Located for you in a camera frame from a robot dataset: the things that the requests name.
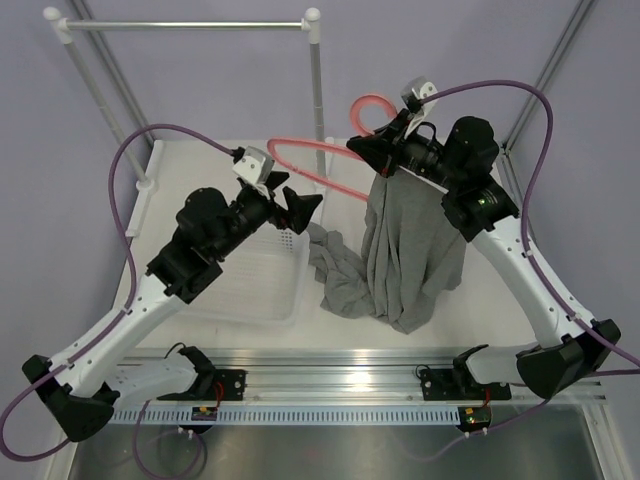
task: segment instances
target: gray cloth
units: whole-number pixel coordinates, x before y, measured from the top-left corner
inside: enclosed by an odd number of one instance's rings
[[[411,333],[429,321],[438,294],[462,280],[466,243],[444,216],[442,193],[400,170],[371,187],[362,257],[339,232],[311,224],[309,263],[325,284],[322,308],[371,315]]]

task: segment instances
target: white plastic joint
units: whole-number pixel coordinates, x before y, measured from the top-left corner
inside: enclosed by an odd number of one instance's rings
[[[304,12],[302,30],[309,32],[309,43],[320,43],[320,10],[312,7]]]
[[[42,16],[51,23],[51,28],[56,32],[58,39],[63,45],[73,43],[73,37],[67,28],[67,19],[62,18],[60,10],[55,7],[47,7],[42,11]]]

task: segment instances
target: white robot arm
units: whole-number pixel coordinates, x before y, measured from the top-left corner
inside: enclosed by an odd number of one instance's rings
[[[425,138],[418,134],[414,121],[424,117],[422,91],[420,82],[410,83],[403,93],[407,108],[372,135],[351,138],[347,148],[383,177],[402,168],[446,191],[442,200],[445,216],[491,262],[531,323],[535,345],[481,345],[454,360],[453,380],[462,398],[466,391],[482,395],[489,384],[524,383],[549,399],[597,370],[609,350],[568,318],[529,256],[533,255],[561,299],[581,319],[591,322],[593,331],[613,344],[620,339],[620,331],[612,320],[593,319],[530,239],[528,251],[524,250],[518,208],[490,174],[499,147],[489,123],[463,117],[454,123],[444,145],[435,135]]]
[[[160,323],[186,307],[218,276],[219,265],[246,238],[270,222],[302,233],[321,195],[298,196],[284,187],[287,209],[273,190],[289,174],[273,172],[273,159],[247,147],[234,157],[234,173],[242,188],[230,205],[214,188],[201,188],[177,214],[178,229],[147,266],[128,311],[115,308],[63,351],[45,358],[34,355],[23,371],[35,383],[61,365],[66,369],[36,389],[71,441],[95,434],[115,410],[169,394],[187,392],[193,400],[211,397],[219,381],[216,368],[196,347],[184,347],[161,362],[118,369],[118,363]],[[85,355],[68,359],[123,318]]]

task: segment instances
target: white table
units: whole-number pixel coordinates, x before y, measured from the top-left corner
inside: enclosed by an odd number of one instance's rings
[[[266,149],[263,140],[226,141],[225,145],[254,145]],[[282,148],[287,159],[313,168],[311,150]],[[144,265],[170,239],[175,213],[185,198],[199,187],[219,188],[227,199],[235,198],[237,183],[230,181],[231,163],[225,156],[197,141],[156,143],[149,173],[159,189],[149,203],[140,235],[132,248],[142,273]],[[309,192],[309,181],[294,176],[287,185]],[[337,157],[331,178],[368,192],[374,174],[366,165]],[[345,243],[356,252],[364,232],[365,204],[330,191],[325,198],[322,224],[343,233]],[[123,272],[119,299],[129,280]],[[472,347],[482,343],[496,346],[534,341],[533,331],[516,300],[493,267],[472,246],[467,249],[462,284],[438,299],[431,321],[411,335],[393,330],[373,318],[343,319],[319,307],[323,286],[306,274],[304,296],[296,322],[291,327],[265,328],[177,315],[159,326],[138,348],[164,348],[182,341],[200,348],[225,349],[412,349],[437,350]]]

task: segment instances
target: purple cable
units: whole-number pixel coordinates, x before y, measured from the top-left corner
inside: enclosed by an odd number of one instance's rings
[[[509,425],[512,425],[516,422],[519,422],[520,420],[522,420],[523,418],[529,417],[530,415],[533,415],[534,413],[536,413],[538,410],[540,410],[542,407],[544,407],[547,403],[549,403],[549,400],[545,400],[544,402],[536,405],[535,407],[530,408],[529,410],[525,410],[522,413],[519,413],[518,415],[511,417],[503,422],[500,422],[492,427],[489,427],[487,429],[487,435],[489,434],[489,432],[495,432],[496,430],[500,430],[504,427],[507,427]],[[393,432],[391,432],[391,438],[393,438],[395,444],[398,446],[398,448],[402,451],[402,454],[407,457],[409,460],[413,460],[414,462],[419,462],[419,463],[431,463],[431,462],[435,462],[437,460],[439,460],[440,458],[442,458],[442,456],[444,456],[445,453],[447,453],[449,450],[451,450],[453,447],[455,447],[456,445],[458,445],[459,443],[464,442],[465,440],[467,440],[468,438],[472,438],[472,437],[479,437],[479,436],[485,436],[484,431],[480,430],[477,432],[473,432],[469,435],[469,437],[467,436],[460,436],[457,437],[453,440],[451,440],[449,443],[447,443],[444,447],[442,447],[438,452],[434,453],[433,455],[429,455],[428,457],[419,457],[411,452],[409,452],[407,450],[407,448],[402,444],[402,442],[400,441],[400,439],[393,434]]]
[[[136,461],[136,465],[138,465],[138,468],[142,470],[142,473],[144,473],[147,477],[151,478],[152,480],[183,480],[187,478],[187,476],[191,473],[191,470],[193,470],[196,464],[198,463],[200,454],[204,449],[204,441],[202,440],[202,438],[200,438],[200,435],[196,434],[196,439],[198,440],[197,442],[198,450],[196,451],[196,455],[195,457],[193,457],[193,460],[191,461],[189,466],[187,466],[187,468],[182,473],[174,477],[161,477],[159,475],[156,475],[151,470],[149,470],[144,465],[144,463],[142,463],[142,459],[140,458],[140,452],[138,451],[138,433],[140,433],[140,424],[142,423],[142,419],[144,418],[144,415],[147,411],[148,406],[149,406],[149,401],[145,402],[144,406],[142,407],[142,410],[140,410],[140,415],[138,415],[138,419],[136,420],[136,426],[133,430],[133,458]]]
[[[438,92],[438,93],[435,93],[435,94],[431,95],[430,97],[423,98],[421,100],[421,102],[423,104],[425,104],[425,103],[432,102],[432,101],[437,100],[437,99],[442,98],[442,97],[447,97],[447,96],[452,95],[454,93],[464,92],[464,91],[467,91],[467,90],[474,90],[476,88],[496,87],[496,86],[519,88],[521,90],[526,90],[527,92],[531,93],[532,95],[535,95],[538,98],[538,100],[540,100],[542,105],[544,106],[544,110],[545,110],[546,115],[547,115],[547,130],[546,130],[546,133],[545,133],[545,136],[544,136],[544,143],[542,144],[542,150],[540,151],[540,156],[538,157],[538,161],[537,161],[536,166],[535,166],[535,168],[533,170],[533,174],[531,175],[531,180],[529,180],[529,185],[527,186],[527,191],[525,193],[524,200],[523,200],[523,203],[522,203],[522,220],[520,222],[520,235],[522,237],[522,245],[524,246],[524,251],[525,252],[530,252],[531,251],[531,248],[530,248],[531,244],[530,244],[529,235],[528,235],[528,230],[529,230],[529,206],[530,206],[530,203],[531,203],[531,196],[533,194],[533,189],[534,189],[534,187],[536,185],[536,182],[538,180],[538,176],[540,175],[540,171],[542,170],[542,166],[543,166],[545,158],[547,156],[547,151],[549,150],[549,144],[551,143],[551,134],[553,133],[553,110],[551,109],[551,104],[549,103],[549,100],[547,99],[547,97],[540,90],[538,90],[535,87],[532,87],[531,85],[527,85],[526,83],[518,82],[518,81],[515,81],[515,80],[485,80],[485,81],[482,81],[482,82],[469,83],[469,84],[466,84],[466,85],[461,85],[459,87],[454,87],[454,88],[449,88],[447,90],[443,90],[441,92]],[[596,332],[594,332],[580,318],[578,318],[576,316],[576,312],[571,308],[571,306],[569,304],[567,304],[567,302],[564,301],[564,299],[562,298],[560,293],[558,293],[558,291],[555,289],[555,287],[553,286],[551,281],[544,274],[544,271],[542,270],[542,268],[538,264],[538,261],[535,259],[535,257],[533,255],[527,255],[527,258],[529,259],[529,263],[531,263],[531,267],[536,272],[536,275],[538,276],[540,281],[543,283],[543,285],[545,286],[545,288],[547,289],[549,294],[558,302],[558,304],[560,304],[562,309],[567,313],[567,315],[569,315],[569,318],[572,319],[573,321],[575,321],[576,325],[578,325],[580,328],[582,328],[587,334],[589,334],[591,337],[593,337],[601,345],[605,346],[606,348],[608,348],[612,352],[620,355],[622,358],[628,360],[629,362],[633,363],[634,365],[640,367],[640,359],[639,358],[631,355],[630,353],[624,351],[620,347],[617,347],[614,344],[612,344],[611,342],[607,341],[601,335],[598,335]]]
[[[128,241],[127,235],[125,233],[125,228],[122,225],[122,221],[120,220],[120,217],[118,215],[118,208],[117,208],[117,205],[116,205],[114,183],[115,183],[116,168],[118,167],[118,163],[120,163],[120,159],[122,158],[122,155],[124,154],[124,151],[127,149],[127,147],[136,138],[138,138],[140,135],[142,135],[142,134],[144,134],[146,132],[149,132],[151,130],[174,130],[176,132],[181,132],[181,133],[184,133],[186,135],[190,135],[190,136],[192,136],[192,137],[194,137],[194,138],[196,138],[198,140],[201,140],[201,141],[205,142],[206,144],[211,145],[212,147],[220,150],[223,153],[226,153],[228,155],[233,155],[233,152],[230,149],[228,149],[227,147],[224,147],[224,146],[220,145],[219,143],[211,140],[208,137],[205,137],[204,135],[202,135],[202,134],[200,134],[198,132],[195,132],[195,131],[190,130],[190,129],[185,128],[185,127],[181,127],[179,125],[171,125],[171,124],[166,124],[166,123],[158,123],[158,124],[148,125],[146,127],[140,128],[140,129],[136,130],[135,132],[133,132],[131,135],[129,135],[125,139],[125,141],[122,143],[122,145],[120,145],[120,148],[118,148],[118,151],[114,155],[113,161],[111,162],[111,168],[109,169],[109,181],[108,181],[109,205],[111,207],[111,214],[113,216],[113,221],[114,221],[114,223],[116,225],[116,230],[118,231],[118,239],[120,240],[120,243],[124,247],[124,250],[125,250],[125,253],[126,253],[127,264],[129,265],[129,273],[131,275],[131,286],[129,287],[129,294],[127,296],[127,300],[125,301],[123,309],[115,316],[115,318],[105,327],[105,329],[102,332],[100,332],[98,335],[96,335],[96,337],[93,340],[91,340],[89,343],[87,343],[87,345],[85,345],[80,350],[78,350],[75,354],[73,354],[71,357],[69,357],[69,359],[67,361],[68,364],[75,363],[80,357],[85,355],[89,350],[91,350],[98,343],[100,343],[107,335],[109,335],[109,333],[116,327],[116,325],[118,325],[118,323],[120,323],[120,321],[124,318],[126,311],[129,310],[129,307],[131,306],[131,303],[133,302],[133,299],[135,298],[135,293],[136,293],[136,289],[137,289],[136,266],[135,266],[135,263],[133,261],[133,253],[131,252],[131,248],[129,247],[129,241]],[[16,398],[14,398],[9,403],[9,405],[7,405],[7,408],[4,409],[4,411],[2,412],[2,415],[0,415],[0,452],[5,457],[9,458],[10,460],[16,461],[16,462],[35,462],[35,461],[42,460],[44,458],[47,458],[47,457],[50,457],[51,455],[56,454],[57,452],[59,452],[65,446],[67,446],[69,444],[69,439],[67,439],[67,440],[64,440],[60,445],[58,445],[58,446],[56,446],[56,447],[54,447],[54,448],[52,448],[50,450],[47,450],[46,452],[39,453],[37,455],[19,455],[19,454],[13,452],[9,448],[9,446],[7,445],[7,443],[5,441],[5,438],[4,438],[4,429],[5,429],[5,426],[7,424],[7,419],[9,418],[9,415],[11,415],[13,410],[15,410],[15,408],[30,393],[34,392],[41,385],[43,385],[44,383],[46,383],[49,380],[51,380],[52,378],[54,378],[56,375],[58,375],[60,372],[62,372],[65,368],[67,368],[66,365],[60,365],[60,366],[56,367],[54,370],[52,370],[51,372],[49,372],[48,374],[46,374],[44,377],[42,377],[41,379],[39,379],[38,381],[33,383],[32,385],[29,385]]]
[[[626,375],[640,375],[640,368],[631,368],[631,369],[624,369],[624,370],[605,370],[603,372],[595,372],[587,376],[589,378],[593,378],[593,377],[621,377]]]

